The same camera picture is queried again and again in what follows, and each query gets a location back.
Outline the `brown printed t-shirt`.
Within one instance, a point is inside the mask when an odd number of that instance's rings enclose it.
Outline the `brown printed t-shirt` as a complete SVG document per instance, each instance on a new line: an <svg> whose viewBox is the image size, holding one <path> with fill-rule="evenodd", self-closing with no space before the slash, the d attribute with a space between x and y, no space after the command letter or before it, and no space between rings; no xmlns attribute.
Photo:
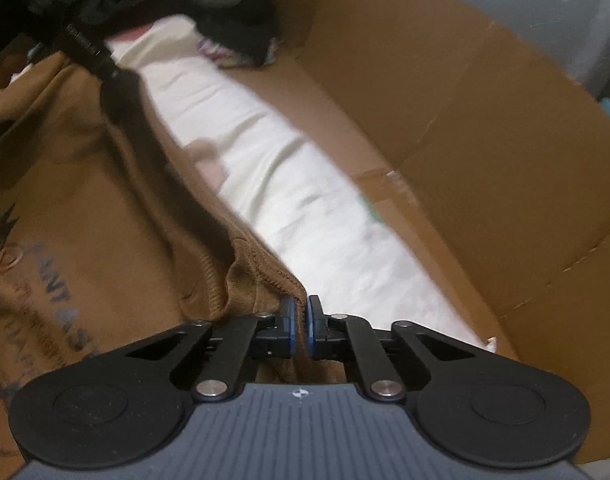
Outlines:
<svg viewBox="0 0 610 480"><path fill-rule="evenodd" d="M175 146L130 72L0 60L0 479L115 466L194 407L210 322L302 284Z"/></svg>

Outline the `cream bear print bedsheet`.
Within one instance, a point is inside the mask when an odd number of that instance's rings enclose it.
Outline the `cream bear print bedsheet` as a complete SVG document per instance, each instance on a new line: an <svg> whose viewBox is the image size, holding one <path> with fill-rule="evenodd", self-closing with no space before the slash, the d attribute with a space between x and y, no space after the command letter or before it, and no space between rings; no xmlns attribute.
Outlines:
<svg viewBox="0 0 610 480"><path fill-rule="evenodd" d="M320 148L194 51L184 18L115 50L140 70L163 122L234 214L332 313L385 328L406 318L478 344L418 258L375 217ZM206 318L182 299L169 250L107 149L99 86L61 55L20 73L16 98L80 149L49 156L20 182L11 240L23 255L0 278L0 356L59 367Z"/></svg>

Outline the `dark grey pillow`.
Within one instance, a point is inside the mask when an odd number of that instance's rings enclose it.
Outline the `dark grey pillow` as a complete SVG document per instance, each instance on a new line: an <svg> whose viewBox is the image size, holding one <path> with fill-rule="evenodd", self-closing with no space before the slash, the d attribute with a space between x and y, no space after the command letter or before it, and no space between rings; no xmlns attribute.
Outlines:
<svg viewBox="0 0 610 480"><path fill-rule="evenodd" d="M279 39L271 0L241 0L230 9L191 14L201 39L198 54L220 68L262 67L274 62Z"/></svg>

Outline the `brown cardboard sheet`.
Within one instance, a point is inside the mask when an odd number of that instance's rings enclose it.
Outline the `brown cardboard sheet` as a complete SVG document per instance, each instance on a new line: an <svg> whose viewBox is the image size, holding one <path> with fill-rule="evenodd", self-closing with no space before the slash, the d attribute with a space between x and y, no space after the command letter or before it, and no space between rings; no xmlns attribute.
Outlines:
<svg viewBox="0 0 610 480"><path fill-rule="evenodd" d="M239 80L367 194L477 336L587 397L610 458L610 118L462 0L273 0L273 66Z"/></svg>

